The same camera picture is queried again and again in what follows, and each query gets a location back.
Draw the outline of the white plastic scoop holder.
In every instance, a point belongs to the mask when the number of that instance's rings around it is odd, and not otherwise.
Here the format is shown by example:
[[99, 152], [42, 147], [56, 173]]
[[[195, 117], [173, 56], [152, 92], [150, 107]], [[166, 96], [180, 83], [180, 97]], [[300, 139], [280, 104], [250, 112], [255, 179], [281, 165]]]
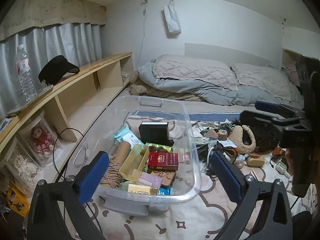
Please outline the white plastic scoop holder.
[[287, 166], [281, 161], [276, 160], [276, 162], [271, 161], [271, 166], [274, 168], [280, 175], [283, 175], [287, 179], [291, 178], [291, 174], [287, 171]]

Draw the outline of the translucent yellow plastic case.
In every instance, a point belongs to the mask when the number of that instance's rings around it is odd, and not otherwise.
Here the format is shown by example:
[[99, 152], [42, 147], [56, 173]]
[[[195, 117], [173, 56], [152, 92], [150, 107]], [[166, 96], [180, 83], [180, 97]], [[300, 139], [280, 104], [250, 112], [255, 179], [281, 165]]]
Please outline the translucent yellow plastic case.
[[149, 154], [148, 146], [133, 146], [131, 152], [119, 169], [120, 175], [126, 180], [137, 182], [144, 166], [146, 165]]

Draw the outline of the beige fluffy slipper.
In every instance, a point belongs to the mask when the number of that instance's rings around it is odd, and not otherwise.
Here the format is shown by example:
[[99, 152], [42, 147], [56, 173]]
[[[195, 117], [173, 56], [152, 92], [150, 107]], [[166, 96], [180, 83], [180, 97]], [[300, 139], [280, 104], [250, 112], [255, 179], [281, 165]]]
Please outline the beige fluffy slipper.
[[[244, 143], [244, 135], [246, 134], [249, 136], [249, 139], [251, 141], [249, 145], [246, 145]], [[252, 130], [246, 125], [236, 125], [228, 136], [228, 139], [234, 143], [234, 145], [239, 149], [240, 153], [249, 154], [254, 152], [256, 148], [254, 134]]]

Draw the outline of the orange leather pouch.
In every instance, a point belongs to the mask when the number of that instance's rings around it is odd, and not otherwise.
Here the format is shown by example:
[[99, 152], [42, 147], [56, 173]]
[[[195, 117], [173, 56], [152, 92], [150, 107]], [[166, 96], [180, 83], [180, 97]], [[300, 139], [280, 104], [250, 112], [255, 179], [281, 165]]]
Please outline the orange leather pouch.
[[281, 156], [283, 155], [284, 152], [285, 150], [283, 150], [281, 147], [276, 147], [272, 152], [272, 156], [273, 157]]

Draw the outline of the grey blue quilt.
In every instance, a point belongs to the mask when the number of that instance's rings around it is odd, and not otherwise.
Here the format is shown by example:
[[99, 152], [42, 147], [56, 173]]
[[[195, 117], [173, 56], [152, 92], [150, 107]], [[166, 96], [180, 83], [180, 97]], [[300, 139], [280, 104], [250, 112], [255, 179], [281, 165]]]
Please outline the grey blue quilt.
[[264, 90], [240, 85], [231, 66], [217, 60], [163, 54], [139, 67], [137, 74], [152, 92], [190, 94], [214, 105], [252, 106], [256, 101], [264, 101], [300, 109], [304, 106], [303, 97], [291, 81], [291, 101], [283, 100]]

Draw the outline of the black stitched garment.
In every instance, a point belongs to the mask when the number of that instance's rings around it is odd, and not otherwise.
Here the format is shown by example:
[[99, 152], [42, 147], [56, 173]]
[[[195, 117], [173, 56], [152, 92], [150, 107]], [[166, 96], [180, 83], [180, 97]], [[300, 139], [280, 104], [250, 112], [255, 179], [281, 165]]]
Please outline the black stitched garment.
[[277, 140], [274, 135], [266, 129], [253, 126], [250, 126], [250, 129], [255, 138], [257, 152], [263, 153], [273, 151], [278, 146], [279, 140]]

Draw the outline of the beige pillow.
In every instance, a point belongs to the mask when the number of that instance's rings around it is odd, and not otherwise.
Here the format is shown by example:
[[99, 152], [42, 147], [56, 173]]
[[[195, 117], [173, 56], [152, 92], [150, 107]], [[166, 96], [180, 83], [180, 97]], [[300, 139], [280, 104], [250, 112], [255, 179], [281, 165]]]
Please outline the beige pillow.
[[271, 93], [283, 100], [291, 101], [289, 80], [285, 74], [272, 67], [236, 63], [231, 66], [240, 85], [252, 86]]

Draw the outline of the wooden bed shelf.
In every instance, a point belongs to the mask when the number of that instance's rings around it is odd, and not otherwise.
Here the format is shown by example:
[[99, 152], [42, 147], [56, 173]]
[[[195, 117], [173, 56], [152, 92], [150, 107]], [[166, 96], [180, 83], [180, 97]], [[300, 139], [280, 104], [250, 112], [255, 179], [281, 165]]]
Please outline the wooden bed shelf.
[[98, 116], [129, 84], [133, 72], [132, 53], [120, 53], [82, 66], [78, 74], [61, 81], [39, 97], [22, 113], [12, 118], [1, 132], [1, 156], [18, 137], [27, 121], [44, 112], [44, 117], [60, 136], [60, 148], [40, 173], [46, 180], [55, 180], [72, 151], [78, 146]]

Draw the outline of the doll in display case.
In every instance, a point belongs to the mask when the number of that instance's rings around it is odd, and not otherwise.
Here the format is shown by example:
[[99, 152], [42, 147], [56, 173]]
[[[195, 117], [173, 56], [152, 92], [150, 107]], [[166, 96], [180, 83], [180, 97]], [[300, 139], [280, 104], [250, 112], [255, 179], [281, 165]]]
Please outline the doll in display case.
[[31, 147], [39, 159], [49, 158], [54, 147], [54, 138], [45, 128], [31, 130]]

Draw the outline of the black box in bin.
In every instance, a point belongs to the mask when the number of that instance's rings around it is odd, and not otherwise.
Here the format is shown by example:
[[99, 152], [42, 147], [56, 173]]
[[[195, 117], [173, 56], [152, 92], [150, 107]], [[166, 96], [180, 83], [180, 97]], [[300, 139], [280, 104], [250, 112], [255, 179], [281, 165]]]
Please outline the black box in bin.
[[170, 147], [174, 145], [169, 135], [168, 122], [142, 122], [138, 129], [144, 144], [152, 143]]

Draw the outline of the red cigarette box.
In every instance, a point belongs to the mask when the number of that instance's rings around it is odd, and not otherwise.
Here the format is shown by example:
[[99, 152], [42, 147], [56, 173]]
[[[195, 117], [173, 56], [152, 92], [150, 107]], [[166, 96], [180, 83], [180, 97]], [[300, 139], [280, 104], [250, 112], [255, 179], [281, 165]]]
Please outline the red cigarette box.
[[178, 170], [178, 153], [171, 152], [150, 152], [148, 168], [151, 170]]

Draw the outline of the clear plastic storage bin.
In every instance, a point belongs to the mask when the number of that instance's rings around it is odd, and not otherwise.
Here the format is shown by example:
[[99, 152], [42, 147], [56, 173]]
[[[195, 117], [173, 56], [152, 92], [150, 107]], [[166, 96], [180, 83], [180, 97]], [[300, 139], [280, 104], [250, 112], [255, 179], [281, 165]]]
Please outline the clear plastic storage bin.
[[199, 194], [201, 172], [189, 115], [180, 101], [123, 96], [81, 139], [67, 176], [85, 204], [93, 195], [117, 213], [146, 216]]

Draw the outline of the water bottle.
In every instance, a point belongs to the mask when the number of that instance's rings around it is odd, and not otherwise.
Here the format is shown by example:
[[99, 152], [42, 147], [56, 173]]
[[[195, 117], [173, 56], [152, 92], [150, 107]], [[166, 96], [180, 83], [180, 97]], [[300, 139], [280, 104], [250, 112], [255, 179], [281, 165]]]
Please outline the water bottle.
[[29, 56], [23, 44], [20, 44], [17, 48], [16, 68], [23, 95], [27, 102], [32, 102], [37, 94], [31, 73]]

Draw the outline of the black visor cap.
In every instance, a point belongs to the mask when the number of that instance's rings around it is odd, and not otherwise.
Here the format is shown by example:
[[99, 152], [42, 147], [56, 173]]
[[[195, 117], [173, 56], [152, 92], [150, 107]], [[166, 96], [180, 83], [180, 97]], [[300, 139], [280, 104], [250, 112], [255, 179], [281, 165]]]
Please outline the black visor cap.
[[80, 68], [70, 63], [63, 55], [52, 58], [40, 71], [38, 78], [46, 85], [56, 85], [67, 74], [78, 74]]

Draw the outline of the grey curtain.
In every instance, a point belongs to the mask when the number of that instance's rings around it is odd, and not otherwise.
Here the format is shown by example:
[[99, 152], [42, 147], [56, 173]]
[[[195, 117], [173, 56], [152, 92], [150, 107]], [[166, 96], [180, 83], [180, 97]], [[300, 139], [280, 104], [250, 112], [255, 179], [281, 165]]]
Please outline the grey curtain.
[[37, 90], [44, 87], [38, 74], [52, 58], [63, 55], [80, 67], [103, 57], [101, 26], [69, 23], [22, 31], [1, 42], [1, 119], [24, 99], [16, 70], [20, 44], [29, 56], [31, 74]]

